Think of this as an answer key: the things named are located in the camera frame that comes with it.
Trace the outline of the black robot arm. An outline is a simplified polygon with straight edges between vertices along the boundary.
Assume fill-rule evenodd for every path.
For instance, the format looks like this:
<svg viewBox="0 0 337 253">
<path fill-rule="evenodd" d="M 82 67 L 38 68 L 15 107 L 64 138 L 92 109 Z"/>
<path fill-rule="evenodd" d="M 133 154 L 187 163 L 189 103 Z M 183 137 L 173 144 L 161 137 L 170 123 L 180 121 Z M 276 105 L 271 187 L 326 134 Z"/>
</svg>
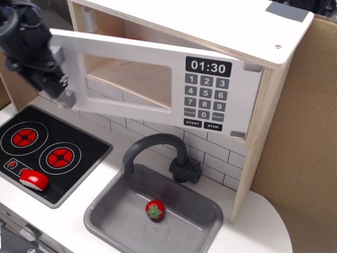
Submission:
<svg viewBox="0 0 337 253">
<path fill-rule="evenodd" d="M 1 51 L 7 69 L 56 99 L 68 79 L 49 49 L 51 38 L 39 7 L 30 1 L 1 1 Z"/>
</svg>

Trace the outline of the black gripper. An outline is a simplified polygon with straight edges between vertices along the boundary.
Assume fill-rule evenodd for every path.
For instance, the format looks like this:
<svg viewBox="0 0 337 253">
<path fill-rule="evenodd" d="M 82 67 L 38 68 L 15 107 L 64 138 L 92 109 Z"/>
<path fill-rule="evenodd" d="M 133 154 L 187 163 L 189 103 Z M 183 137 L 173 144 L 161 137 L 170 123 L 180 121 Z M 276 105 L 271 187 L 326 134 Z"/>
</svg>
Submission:
<svg viewBox="0 0 337 253">
<path fill-rule="evenodd" d="M 58 71 L 49 42 L 51 33 L 39 17 L 11 15 L 1 25 L 1 49 L 7 67 L 31 82 L 40 82 L 39 90 L 58 98 L 68 86 L 68 77 Z"/>
</svg>

